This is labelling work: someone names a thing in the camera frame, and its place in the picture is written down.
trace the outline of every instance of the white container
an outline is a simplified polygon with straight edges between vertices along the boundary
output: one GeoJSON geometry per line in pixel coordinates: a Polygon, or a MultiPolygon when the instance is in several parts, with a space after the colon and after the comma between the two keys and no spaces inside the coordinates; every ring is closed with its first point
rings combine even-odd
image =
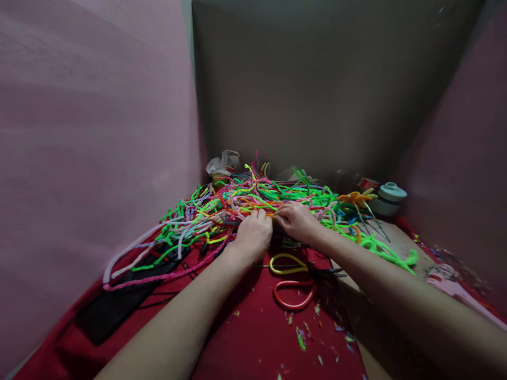
{"type": "Polygon", "coordinates": [[[370,201],[370,208],[377,214],[393,216],[400,208],[400,203],[407,196],[407,192],[394,182],[387,182],[380,186],[378,195],[378,198],[370,201]]]}

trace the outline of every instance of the pile of pipe cleaners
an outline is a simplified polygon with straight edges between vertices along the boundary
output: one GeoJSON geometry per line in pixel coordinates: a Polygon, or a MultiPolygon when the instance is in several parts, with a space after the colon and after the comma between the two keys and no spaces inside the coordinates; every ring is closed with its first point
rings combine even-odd
{"type": "Polygon", "coordinates": [[[272,217],[273,213],[288,201],[301,202],[312,211],[325,227],[335,230],[347,239],[355,241],[374,254],[415,275],[410,266],[417,262],[417,251],[411,250],[408,258],[402,260],[387,245],[375,239],[375,234],[370,234],[368,231],[364,220],[371,218],[376,221],[378,227],[382,230],[367,204],[367,201],[376,197],[376,195],[371,194],[371,190],[363,194],[353,192],[349,195],[338,196],[327,186],[313,184],[299,168],[293,168],[299,178],[297,182],[275,182],[265,176],[269,163],[264,164],[261,170],[258,170],[254,163],[255,161],[251,166],[245,165],[248,171],[243,174],[218,178],[219,181],[215,185],[223,186],[218,191],[211,183],[200,186],[190,199],[179,201],[174,210],[170,208],[158,225],[140,236],[111,260],[104,272],[103,288],[106,291],[113,291],[157,280],[175,279],[195,271],[209,264],[215,254],[234,240],[236,236],[234,231],[252,210],[264,208],[267,215],[272,217]],[[361,210],[367,210],[369,215],[366,213],[362,215],[361,210]],[[360,231],[357,219],[366,228],[368,235],[360,231]],[[157,231],[160,231],[160,233],[153,241],[143,243],[157,231]],[[169,245],[169,249],[153,264],[136,266],[155,245],[164,242],[169,245]],[[111,279],[117,278],[126,271],[143,271],[156,267],[169,253],[175,250],[177,251],[177,258],[180,260],[182,250],[190,247],[195,242],[205,242],[208,245],[220,244],[215,251],[208,253],[193,268],[141,280],[127,281],[118,285],[110,284],[111,279]],[[145,250],[131,264],[111,273],[115,264],[123,256],[132,249],[139,247],[145,247],[145,250]]]}

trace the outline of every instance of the white plastic bag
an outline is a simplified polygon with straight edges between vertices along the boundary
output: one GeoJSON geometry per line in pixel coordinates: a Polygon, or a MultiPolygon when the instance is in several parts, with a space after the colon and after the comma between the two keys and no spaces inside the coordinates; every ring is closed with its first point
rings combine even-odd
{"type": "Polygon", "coordinates": [[[236,170],[239,167],[239,153],[234,150],[224,150],[222,152],[222,158],[215,157],[206,165],[206,171],[209,175],[222,174],[229,176],[234,171],[230,171],[227,168],[236,170]]]}

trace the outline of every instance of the hand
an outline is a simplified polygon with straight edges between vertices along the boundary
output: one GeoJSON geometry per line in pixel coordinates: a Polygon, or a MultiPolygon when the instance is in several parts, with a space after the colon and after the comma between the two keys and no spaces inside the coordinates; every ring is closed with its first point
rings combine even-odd
{"type": "Polygon", "coordinates": [[[319,231],[325,229],[305,205],[298,202],[287,202],[275,213],[275,221],[291,238],[304,244],[313,244],[319,231]]]}
{"type": "Polygon", "coordinates": [[[266,216],[266,211],[262,208],[253,210],[239,225],[232,245],[240,255],[246,255],[251,263],[256,263],[266,254],[272,234],[273,221],[266,216]]]}

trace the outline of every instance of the red cloth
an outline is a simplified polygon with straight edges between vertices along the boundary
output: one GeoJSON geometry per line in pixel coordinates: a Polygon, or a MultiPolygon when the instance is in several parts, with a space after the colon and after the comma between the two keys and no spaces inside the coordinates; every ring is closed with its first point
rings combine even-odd
{"type": "MultiPolygon", "coordinates": [[[[275,242],[272,246],[277,247],[279,244],[275,242]]],[[[185,260],[190,267],[199,262],[199,248],[195,246],[185,260]]],[[[268,264],[270,258],[281,251],[315,262],[319,269],[330,268],[329,260],[312,249],[291,252],[288,249],[273,248],[264,258],[264,264],[268,264]]],[[[139,253],[140,249],[133,251],[122,260],[121,265],[131,262],[139,253]]],[[[181,270],[183,268],[180,265],[177,271],[181,270]]],[[[298,279],[304,276],[295,274],[283,276],[283,279],[298,279]]],[[[154,293],[181,291],[191,281],[188,275],[174,281],[165,281],[154,293]]],[[[219,313],[193,379],[274,380],[279,373],[284,380],[306,380],[313,377],[363,378],[365,371],[356,344],[350,344],[354,351],[351,352],[346,346],[345,331],[335,330],[336,322],[351,331],[336,281],[328,281],[333,288],[319,282],[312,303],[305,310],[294,314],[291,326],[286,320],[285,311],[273,298],[273,288],[279,281],[268,268],[250,270],[219,313]],[[322,307],[319,316],[314,311],[318,299],[322,307]],[[235,311],[240,312],[239,316],[232,314],[235,311]],[[305,329],[304,321],[312,335],[311,339],[306,338],[306,352],[300,349],[296,339],[296,326],[305,329]]],[[[135,311],[103,345],[94,347],[75,326],[74,318],[79,310],[100,292],[101,283],[97,282],[65,313],[44,343],[14,377],[15,380],[92,379],[123,345],[164,307],[160,305],[135,311]]],[[[298,296],[296,290],[290,289],[280,294],[289,302],[301,300],[301,297],[306,296],[303,291],[298,296]]],[[[158,302],[167,297],[169,296],[154,294],[143,304],[158,302]]]]}

